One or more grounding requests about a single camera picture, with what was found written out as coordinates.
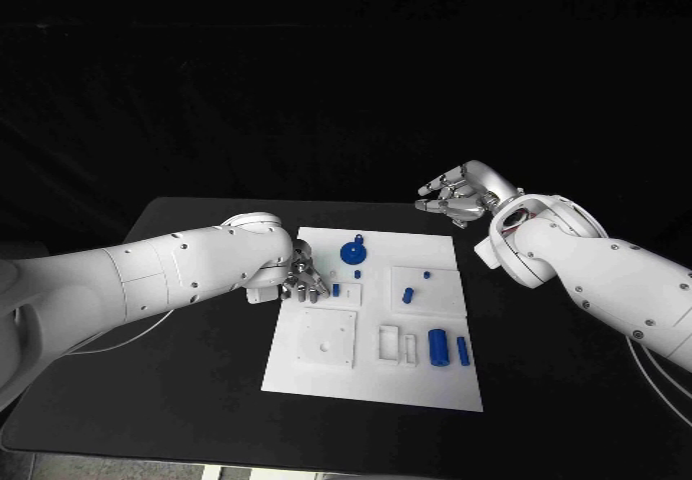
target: black table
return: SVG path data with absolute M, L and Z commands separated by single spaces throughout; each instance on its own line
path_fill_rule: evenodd
M 242 212 L 298 226 L 452 235 L 483 414 L 259 390 L 279 303 L 235 292 L 175 311 L 108 353 L 60 359 L 2 430 L 17 451 L 455 478 L 692 475 L 692 431 L 654 396 L 624 339 L 570 304 L 490 271 L 467 231 L 412 205 L 161 198 L 126 241 Z M 116 329 L 116 343 L 154 319 Z

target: white platform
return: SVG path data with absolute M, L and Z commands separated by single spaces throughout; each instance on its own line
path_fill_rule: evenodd
M 341 262 L 338 250 L 357 233 L 364 238 L 367 258 L 360 265 L 350 266 Z M 282 302 L 262 390 L 481 412 L 451 237 L 302 227 L 298 238 L 311 246 L 314 265 L 328 286 L 333 282 L 361 285 L 360 305 L 331 299 L 315 304 L 299 303 L 295 296 Z M 353 277 L 356 270 L 361 272 L 357 280 Z M 431 278 L 418 279 L 418 273 L 425 270 L 431 272 Z M 413 308 L 406 309 L 408 306 L 402 304 L 400 307 L 397 303 L 403 291 L 392 292 L 392 289 L 400 289 L 412 281 L 419 282 L 412 286 L 413 290 L 418 287 L 418 296 L 413 292 Z M 436 304 L 436 307 L 421 310 L 422 303 Z M 305 309 L 356 313 L 351 368 L 297 359 L 301 342 L 307 342 L 301 333 Z M 397 364 L 377 360 L 380 325 L 399 329 Z M 429 364 L 428 330 L 434 328 L 446 331 L 451 362 L 446 367 Z M 408 367 L 405 335 L 415 336 L 416 346 L 416 365 Z M 459 363 L 457 336 L 465 337 L 470 367 Z

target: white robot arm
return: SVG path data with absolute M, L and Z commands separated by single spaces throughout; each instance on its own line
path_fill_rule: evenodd
M 62 355 L 116 326 L 246 288 L 328 296 L 310 247 L 268 213 L 115 247 L 0 260 L 0 410 Z
M 536 288 L 555 275 L 595 318 L 692 371 L 692 270 L 624 240 L 607 238 L 588 212 L 559 196 L 524 195 L 480 162 L 449 170 L 418 191 L 419 210 L 454 224 L 493 214 L 475 252 L 490 268 Z

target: robotic hand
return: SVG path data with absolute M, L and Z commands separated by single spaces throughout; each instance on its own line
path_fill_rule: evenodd
M 588 212 L 559 196 L 524 195 L 478 161 L 419 190 L 419 210 L 467 227 L 485 211 L 488 236 L 475 253 L 517 283 L 536 288 L 555 275 L 595 318 L 692 371 L 692 269 L 624 240 L 609 239 Z
M 239 287 L 248 301 L 328 297 L 310 246 L 268 213 L 115 247 L 0 260 L 0 410 L 47 365 L 116 326 Z

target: blue object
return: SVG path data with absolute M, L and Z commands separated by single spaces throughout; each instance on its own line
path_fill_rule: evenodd
M 363 246 L 363 236 L 357 234 L 356 239 L 341 247 L 341 260 L 348 265 L 357 265 L 363 262 L 366 255 L 367 251 Z
M 429 363 L 435 367 L 449 364 L 449 351 L 446 350 L 446 333 L 441 329 L 428 332 Z
M 464 337 L 457 337 L 458 358 L 461 359 L 461 365 L 467 367 L 471 364 L 468 360 L 468 350 L 465 349 Z
M 413 289 L 410 287 L 408 287 L 405 290 L 403 290 L 403 303 L 410 303 L 410 299 L 413 298 Z

